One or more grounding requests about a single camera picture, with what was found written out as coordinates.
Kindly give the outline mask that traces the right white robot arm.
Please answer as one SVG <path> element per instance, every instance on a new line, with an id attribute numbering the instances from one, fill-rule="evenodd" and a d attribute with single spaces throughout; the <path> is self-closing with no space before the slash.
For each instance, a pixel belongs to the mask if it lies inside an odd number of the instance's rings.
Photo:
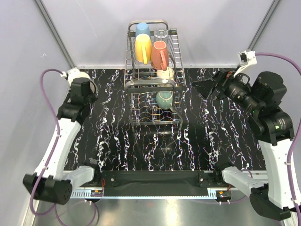
<path id="1" fill-rule="evenodd" d="M 280 75 L 261 72 L 253 84 L 243 73 L 219 71 L 210 79 L 192 83 L 203 98 L 217 91 L 216 99 L 229 98 L 248 113 L 248 123 L 264 157 L 268 181 L 258 182 L 232 163 L 216 164 L 213 182 L 230 185 L 249 198 L 256 213 L 286 226 L 301 223 L 301 193 L 293 171 L 292 149 L 297 136 L 291 117 L 280 108 L 287 89 Z"/>

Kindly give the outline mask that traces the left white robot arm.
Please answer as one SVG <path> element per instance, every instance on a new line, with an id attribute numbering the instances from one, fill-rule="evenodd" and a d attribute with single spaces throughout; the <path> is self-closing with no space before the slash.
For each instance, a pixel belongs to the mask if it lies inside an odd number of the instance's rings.
<path id="1" fill-rule="evenodd" d="M 66 204 L 73 192 L 87 183 L 96 187 L 101 182 L 97 165 L 86 163 L 64 174 L 65 161 L 71 145 L 89 115 L 90 105 L 97 98 L 89 78 L 75 78 L 69 93 L 59 107 L 56 127 L 45 155 L 33 174 L 25 174 L 23 185 L 31 194 L 30 200 Z"/>

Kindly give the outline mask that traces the green interior white mug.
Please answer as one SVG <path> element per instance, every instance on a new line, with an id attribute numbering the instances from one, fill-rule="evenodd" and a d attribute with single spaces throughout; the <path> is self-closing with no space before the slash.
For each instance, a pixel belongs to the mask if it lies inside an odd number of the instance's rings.
<path id="1" fill-rule="evenodd" d="M 164 70 L 157 70 L 156 72 L 157 77 L 161 79 L 174 79 L 174 70 L 172 67 L 167 67 L 167 69 Z"/>

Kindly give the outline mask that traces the pink handled white mug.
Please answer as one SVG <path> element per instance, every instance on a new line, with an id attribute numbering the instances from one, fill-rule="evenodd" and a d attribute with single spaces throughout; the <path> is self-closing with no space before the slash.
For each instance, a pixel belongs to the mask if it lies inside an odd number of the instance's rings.
<path id="1" fill-rule="evenodd" d="M 167 45 L 164 41 L 156 41 L 152 46 L 151 65 L 156 70 L 166 71 L 169 65 Z"/>

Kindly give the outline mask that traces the teal glazed ceramic mug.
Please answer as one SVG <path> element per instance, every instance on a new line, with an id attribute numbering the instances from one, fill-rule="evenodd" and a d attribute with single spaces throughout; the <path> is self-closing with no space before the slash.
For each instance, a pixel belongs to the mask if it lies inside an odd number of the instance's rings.
<path id="1" fill-rule="evenodd" d="M 173 93 L 172 93 L 172 91 L 163 91 L 163 92 L 157 93 L 156 101 L 157 101 L 158 106 L 162 110 L 173 111 L 173 107 L 172 107 Z"/>

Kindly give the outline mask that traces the light blue plastic cup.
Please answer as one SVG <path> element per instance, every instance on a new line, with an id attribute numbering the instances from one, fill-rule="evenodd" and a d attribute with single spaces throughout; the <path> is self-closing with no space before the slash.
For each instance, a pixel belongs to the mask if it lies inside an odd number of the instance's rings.
<path id="1" fill-rule="evenodd" d="M 138 23 L 136 26 L 135 36 L 137 37 L 140 34 L 147 34 L 151 37 L 151 32 L 147 23 Z"/>

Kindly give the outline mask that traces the orange interior white mug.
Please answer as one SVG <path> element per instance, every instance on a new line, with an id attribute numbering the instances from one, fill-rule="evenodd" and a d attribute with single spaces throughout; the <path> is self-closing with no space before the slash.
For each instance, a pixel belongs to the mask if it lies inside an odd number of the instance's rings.
<path id="1" fill-rule="evenodd" d="M 90 78 L 90 76 L 86 72 L 82 72 L 82 71 L 80 71 L 80 76 L 83 77 L 83 78 L 89 79 L 90 88 L 91 88 L 92 92 L 96 95 L 97 94 L 97 86 L 94 83 L 94 81 Z"/>

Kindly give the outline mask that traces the pale yellow mug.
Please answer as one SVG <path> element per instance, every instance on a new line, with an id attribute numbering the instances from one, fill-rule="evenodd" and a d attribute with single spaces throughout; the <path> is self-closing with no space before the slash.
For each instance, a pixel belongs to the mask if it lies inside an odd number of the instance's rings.
<path id="1" fill-rule="evenodd" d="M 147 34 L 139 34 L 135 40 L 135 55 L 136 60 L 144 65 L 150 62 L 152 51 L 152 42 Z"/>

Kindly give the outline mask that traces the clear glass tumbler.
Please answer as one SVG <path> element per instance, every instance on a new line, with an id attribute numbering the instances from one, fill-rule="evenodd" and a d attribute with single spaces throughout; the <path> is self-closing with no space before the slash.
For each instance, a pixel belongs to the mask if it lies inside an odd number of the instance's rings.
<path id="1" fill-rule="evenodd" d="M 169 34 L 167 29 L 157 29 L 154 31 L 154 41 L 164 41 L 168 45 Z"/>

